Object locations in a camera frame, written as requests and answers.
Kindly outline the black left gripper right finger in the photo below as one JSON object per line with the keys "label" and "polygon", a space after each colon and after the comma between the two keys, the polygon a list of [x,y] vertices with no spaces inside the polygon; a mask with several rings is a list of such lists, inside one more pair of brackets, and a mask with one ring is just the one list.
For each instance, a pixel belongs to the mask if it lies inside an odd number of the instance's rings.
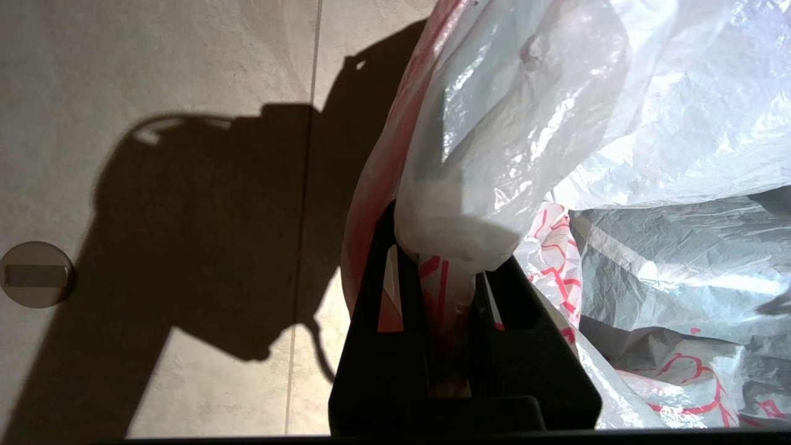
{"label": "black left gripper right finger", "polygon": [[476,276],[472,397],[487,428],[593,428],[602,400],[516,259]]}

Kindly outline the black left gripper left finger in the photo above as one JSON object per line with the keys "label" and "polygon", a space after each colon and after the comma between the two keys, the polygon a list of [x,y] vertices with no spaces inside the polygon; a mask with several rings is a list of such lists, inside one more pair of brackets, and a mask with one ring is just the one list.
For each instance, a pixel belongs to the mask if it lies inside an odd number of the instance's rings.
{"label": "black left gripper left finger", "polygon": [[[334,378],[331,413],[389,410],[429,395],[426,310],[418,266],[396,242],[392,201],[378,222]],[[403,328],[379,331],[386,266],[395,268]]]}

